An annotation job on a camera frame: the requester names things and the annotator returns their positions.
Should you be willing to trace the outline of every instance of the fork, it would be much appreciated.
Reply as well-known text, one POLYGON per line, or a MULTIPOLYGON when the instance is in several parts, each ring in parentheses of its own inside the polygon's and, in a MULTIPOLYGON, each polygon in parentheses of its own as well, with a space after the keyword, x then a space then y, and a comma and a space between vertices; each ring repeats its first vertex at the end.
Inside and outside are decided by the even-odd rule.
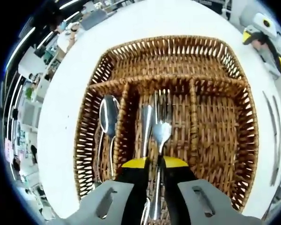
MULTIPOLYGON (((169 140, 172 131, 172 104, 170 90, 159 90, 154 93, 155 123, 153 125, 153 138, 157 142, 158 158, 163 156, 163 146, 169 140)), ((150 218, 158 220, 161 216, 161 165, 157 161, 156 189, 150 207, 150 218)))

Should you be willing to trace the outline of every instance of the spoon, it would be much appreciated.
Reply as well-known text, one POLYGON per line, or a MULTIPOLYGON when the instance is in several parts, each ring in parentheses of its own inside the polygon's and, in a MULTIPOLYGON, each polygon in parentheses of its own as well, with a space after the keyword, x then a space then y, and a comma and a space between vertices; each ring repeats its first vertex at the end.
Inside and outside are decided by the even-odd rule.
POLYGON ((100 104, 100 110, 99 110, 99 119, 100 119, 100 126, 102 129, 102 132, 104 134, 107 134, 111 138, 110 143, 110 150, 109 150, 109 172, 110 176, 113 177, 113 165, 112 165, 112 151, 113 151, 113 144, 116 137, 116 125, 118 121, 118 111, 119 111, 119 103, 117 99, 112 95, 106 95, 101 104, 100 104))
POLYGON ((140 225, 147 225, 148 218, 149 218, 150 205, 151 205, 151 201, 147 197, 147 201, 145 203, 145 208, 144 208, 144 211, 142 212, 142 216, 141 216, 141 220, 140 220, 140 225))

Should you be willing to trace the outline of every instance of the silverware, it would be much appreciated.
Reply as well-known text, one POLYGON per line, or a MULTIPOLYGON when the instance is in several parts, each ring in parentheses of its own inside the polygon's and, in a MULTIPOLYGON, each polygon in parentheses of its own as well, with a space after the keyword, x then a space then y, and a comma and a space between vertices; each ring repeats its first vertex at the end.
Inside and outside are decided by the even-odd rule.
POLYGON ((147 201, 145 203, 144 211, 142 212, 140 225, 146 225, 148 223, 148 217, 149 217, 149 210, 150 210, 151 201, 147 197, 147 201))
POLYGON ((279 114, 279 108, 276 97, 273 95, 275 110, 277 112, 278 117, 278 125, 279 125, 279 138, 278 138, 278 147, 277 147, 277 161, 276 161, 276 170, 274 171, 273 175, 273 184, 276 182, 278 171, 279 171, 279 165, 280 165, 280 157, 281 157, 281 119, 279 114))
POLYGON ((112 164, 112 151, 113 151, 113 144, 116 135, 116 125, 118 121, 118 111, 119 111, 119 103, 117 99, 112 95, 106 95, 101 104, 99 110, 99 118, 100 118, 100 126, 102 132, 107 134, 111 138, 110 149, 109 149, 109 172, 111 177, 113 177, 113 164, 112 164))
MULTIPOLYGON (((163 146, 169 140, 172 131, 172 105, 169 90, 155 92, 155 124, 153 138, 157 142, 158 155, 163 155, 163 146)), ((157 220, 161 215, 161 167, 159 162, 156 168, 156 189, 150 207, 150 218, 157 220)))
POLYGON ((277 161, 278 161, 278 156, 277 156, 277 126, 276 126, 276 121, 275 121, 275 117, 274 117, 274 113, 273 113, 271 103, 270 103, 269 99, 267 98, 264 91, 263 91, 263 95, 265 96, 265 99, 266 99, 266 104, 267 104, 268 110, 270 112, 271 122, 272 122, 273 129, 274 129, 274 166, 273 166, 273 173, 272 173, 272 177, 271 177, 271 181, 270 181, 270 185, 273 186, 275 184, 275 181, 274 181, 275 180, 275 173, 277 171, 277 168, 279 168, 279 165, 277 165, 277 161))
POLYGON ((141 157, 147 156, 149 138, 152 130, 153 107, 146 105, 141 111, 142 125, 142 141, 141 141, 141 157))
POLYGON ((100 177, 100 159, 101 159, 101 152, 102 152, 102 143, 103 143, 103 137, 104 137, 104 132, 101 131, 101 136, 100 136, 100 141, 99 141, 99 147, 98 147, 98 156, 97 156, 97 180, 98 182, 102 183, 101 177, 100 177))

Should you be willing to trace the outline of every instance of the white tabletop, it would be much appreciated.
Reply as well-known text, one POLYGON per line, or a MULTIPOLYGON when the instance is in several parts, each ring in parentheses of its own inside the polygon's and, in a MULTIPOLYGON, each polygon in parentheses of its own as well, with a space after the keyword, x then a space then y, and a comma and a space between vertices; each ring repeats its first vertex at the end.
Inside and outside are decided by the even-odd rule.
POLYGON ((242 45, 236 28, 203 5, 190 0, 147 0, 127 6, 86 31, 63 59, 47 91, 37 136, 38 164, 48 201, 61 218, 79 208, 74 136, 83 95, 99 57, 115 45, 162 35, 215 37, 233 48, 251 85, 259 125, 258 169, 243 213, 261 218, 269 206, 279 182, 269 186, 274 133, 262 91, 277 97, 280 115, 281 103, 262 60, 251 46, 242 45))

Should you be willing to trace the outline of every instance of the wicker basket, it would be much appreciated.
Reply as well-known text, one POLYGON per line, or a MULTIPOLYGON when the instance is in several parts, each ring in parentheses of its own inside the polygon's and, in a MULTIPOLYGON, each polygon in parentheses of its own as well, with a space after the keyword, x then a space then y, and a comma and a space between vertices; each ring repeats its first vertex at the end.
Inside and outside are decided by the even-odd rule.
MULTIPOLYGON (((109 49, 99 60, 81 106, 75 139, 75 180, 79 198, 97 174, 99 105, 104 95, 120 99, 113 155, 115 174, 127 160, 141 156, 141 107, 152 103, 154 90, 171 90, 172 136, 165 155, 186 161, 200 179, 226 193, 241 211, 250 194, 257 166, 258 126, 254 102, 244 73, 224 42, 207 37, 155 37, 109 49)), ((99 174, 108 173, 109 138, 104 138, 99 174)), ((157 146, 151 138, 152 160, 148 196, 154 190, 157 146)), ((166 203, 162 218, 170 224, 166 203)))

